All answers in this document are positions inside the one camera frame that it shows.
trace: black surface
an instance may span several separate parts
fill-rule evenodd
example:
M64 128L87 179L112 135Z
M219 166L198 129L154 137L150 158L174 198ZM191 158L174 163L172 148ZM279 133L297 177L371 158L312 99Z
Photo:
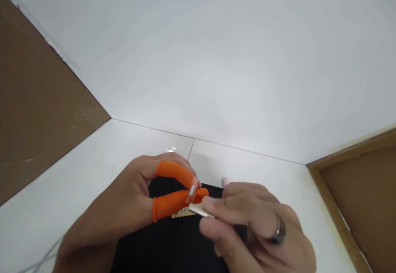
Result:
M203 184L211 197L221 198L223 189ZM155 178L148 190L160 197L185 189L175 179ZM213 243L199 231L199 215L161 219L121 238L112 273L119 272L228 272L222 258L215 255ZM238 233L246 241L246 227Z

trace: silver ring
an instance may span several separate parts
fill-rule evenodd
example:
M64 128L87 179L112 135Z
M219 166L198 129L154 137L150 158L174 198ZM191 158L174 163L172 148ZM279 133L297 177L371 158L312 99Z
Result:
M274 211L276 220L278 222L278 225L276 227L276 231L274 235L268 239L269 242L273 244L281 244L285 240L286 236L286 225L283 219Z

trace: wooden edge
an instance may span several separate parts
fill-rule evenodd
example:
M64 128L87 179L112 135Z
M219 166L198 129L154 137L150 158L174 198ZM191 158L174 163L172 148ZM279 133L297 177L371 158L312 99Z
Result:
M345 245L345 248L349 254L349 257L352 260L352 263L355 266L355 269L358 273L372 273L370 267L368 266L365 258L363 257L358 244L355 241L351 231L347 227L342 218L342 215L339 212L338 206L328 189L325 181L322 178L320 172L316 169L309 169L312 179L316 184L316 187L321 194L323 201L327 207L327 210L330 213L331 218L337 228L337 231L342 239L342 242Z
M389 146L396 145L396 128L391 129L387 132L349 146L336 153L325 156L317 161L306 165L309 169L322 170L331 165L349 160L351 158L358 157L362 154L369 153L378 149L383 149Z

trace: white backdrop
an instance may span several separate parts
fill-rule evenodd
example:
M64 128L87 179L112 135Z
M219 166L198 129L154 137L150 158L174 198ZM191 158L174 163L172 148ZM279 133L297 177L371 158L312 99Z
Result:
M396 122L396 0L13 0L111 117L299 163Z

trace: brown cardboard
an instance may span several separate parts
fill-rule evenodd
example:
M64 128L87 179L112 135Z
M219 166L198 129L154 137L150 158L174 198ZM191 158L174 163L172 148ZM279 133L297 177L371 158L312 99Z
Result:
M374 273L396 268L396 147L390 142L321 170Z
M0 205L110 116L10 0L0 0Z

